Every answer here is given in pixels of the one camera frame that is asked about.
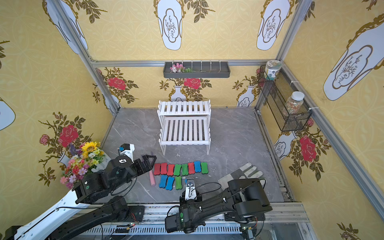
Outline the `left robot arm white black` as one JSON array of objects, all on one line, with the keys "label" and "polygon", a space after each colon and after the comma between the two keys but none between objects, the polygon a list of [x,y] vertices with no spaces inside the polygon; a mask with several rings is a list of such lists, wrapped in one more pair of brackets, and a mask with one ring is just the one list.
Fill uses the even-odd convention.
[{"label": "left robot arm white black", "polygon": [[24,226],[6,230],[6,240],[71,239],[104,222],[126,219],[130,209],[123,196],[116,195],[102,207],[93,205],[131,180],[151,171],[156,156],[143,155],[132,160],[126,155],[107,163],[103,170],[89,173],[74,185],[60,201]]}]

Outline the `red eraser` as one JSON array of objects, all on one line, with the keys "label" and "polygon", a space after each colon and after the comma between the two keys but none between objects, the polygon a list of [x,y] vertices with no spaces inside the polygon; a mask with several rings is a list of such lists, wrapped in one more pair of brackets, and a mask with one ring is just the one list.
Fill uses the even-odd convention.
[{"label": "red eraser", "polygon": [[167,175],[168,174],[168,164],[167,163],[161,163],[161,169],[160,169],[161,175]]},{"label": "red eraser", "polygon": [[157,163],[154,165],[154,175],[160,175],[161,174],[161,164]]},{"label": "red eraser", "polygon": [[168,164],[167,175],[172,177],[174,175],[174,169],[175,169],[174,164]]},{"label": "red eraser", "polygon": [[194,163],[188,163],[188,173],[189,173],[189,175],[196,173]]}]

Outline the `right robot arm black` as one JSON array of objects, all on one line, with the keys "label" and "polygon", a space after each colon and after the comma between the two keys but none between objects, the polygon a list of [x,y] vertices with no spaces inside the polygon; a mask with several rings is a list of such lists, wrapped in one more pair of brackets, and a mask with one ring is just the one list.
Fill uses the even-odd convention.
[{"label": "right robot arm black", "polygon": [[196,191],[186,190],[180,197],[178,213],[167,215],[167,233],[195,232],[210,218],[226,215],[227,221],[248,224],[264,220],[265,213],[273,210],[262,184],[263,179],[237,179],[228,182],[228,187],[209,199],[203,200]]}]

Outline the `green eraser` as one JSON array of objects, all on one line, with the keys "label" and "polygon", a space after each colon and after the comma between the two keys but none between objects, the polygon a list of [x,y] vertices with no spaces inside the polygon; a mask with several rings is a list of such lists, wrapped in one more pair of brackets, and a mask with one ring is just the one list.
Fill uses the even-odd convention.
[{"label": "green eraser", "polygon": [[182,165],[176,164],[175,167],[174,167],[173,175],[176,176],[176,177],[179,177],[180,174],[181,174],[181,168],[182,168]]},{"label": "green eraser", "polygon": [[182,177],[181,176],[175,176],[175,189],[181,190],[182,188],[183,188]]},{"label": "green eraser", "polygon": [[188,164],[182,164],[181,166],[182,166],[182,175],[188,176],[189,175]]},{"label": "green eraser", "polygon": [[209,173],[208,164],[206,162],[201,162],[201,173],[202,174]]}]

